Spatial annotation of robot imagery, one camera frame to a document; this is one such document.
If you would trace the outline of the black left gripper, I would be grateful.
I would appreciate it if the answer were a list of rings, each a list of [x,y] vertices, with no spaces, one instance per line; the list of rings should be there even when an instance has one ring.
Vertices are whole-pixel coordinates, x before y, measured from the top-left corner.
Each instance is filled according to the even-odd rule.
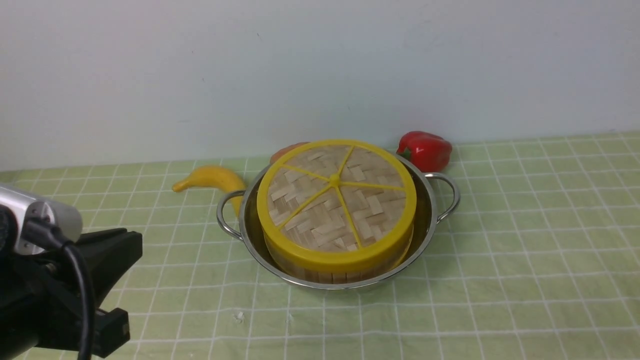
[[[75,245],[78,249],[69,244],[54,252],[71,268],[70,285],[55,279],[37,256],[11,254],[2,260],[3,360],[34,347],[74,350],[80,360],[106,358],[130,341],[129,313],[96,310],[96,305],[142,257],[143,235],[113,228],[82,234]]]

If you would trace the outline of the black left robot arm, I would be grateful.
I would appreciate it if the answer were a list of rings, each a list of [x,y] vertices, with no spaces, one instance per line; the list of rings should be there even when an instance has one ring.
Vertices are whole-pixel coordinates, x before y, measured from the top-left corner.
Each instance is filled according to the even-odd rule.
[[[131,339],[128,312],[100,308],[143,255],[143,236],[126,228],[72,241],[43,219],[23,229],[1,207],[1,358],[26,351],[73,351],[80,360],[108,357]]]

